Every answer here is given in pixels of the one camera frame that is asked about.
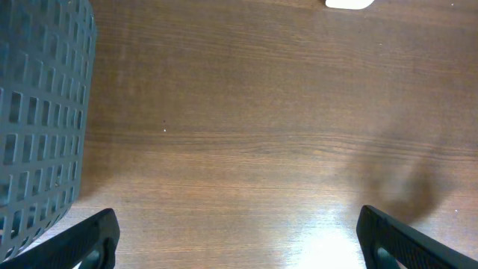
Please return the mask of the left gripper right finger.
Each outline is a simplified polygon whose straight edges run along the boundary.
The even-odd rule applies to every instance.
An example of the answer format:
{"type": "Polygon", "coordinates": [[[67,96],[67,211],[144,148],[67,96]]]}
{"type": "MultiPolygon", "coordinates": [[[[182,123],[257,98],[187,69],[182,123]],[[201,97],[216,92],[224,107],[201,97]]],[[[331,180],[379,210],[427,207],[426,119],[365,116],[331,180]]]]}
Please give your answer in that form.
{"type": "Polygon", "coordinates": [[[367,268],[476,268],[477,261],[364,205],[356,234],[367,268]]]}

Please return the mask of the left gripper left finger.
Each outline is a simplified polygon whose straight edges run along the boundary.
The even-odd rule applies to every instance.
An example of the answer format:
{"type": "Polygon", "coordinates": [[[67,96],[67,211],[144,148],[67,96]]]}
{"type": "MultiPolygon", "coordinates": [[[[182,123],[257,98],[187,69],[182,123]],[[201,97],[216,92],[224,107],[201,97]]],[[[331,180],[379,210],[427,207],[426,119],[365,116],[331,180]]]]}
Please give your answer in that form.
{"type": "Polygon", "coordinates": [[[2,269],[113,269],[120,228],[106,208],[9,261],[2,269]]]}

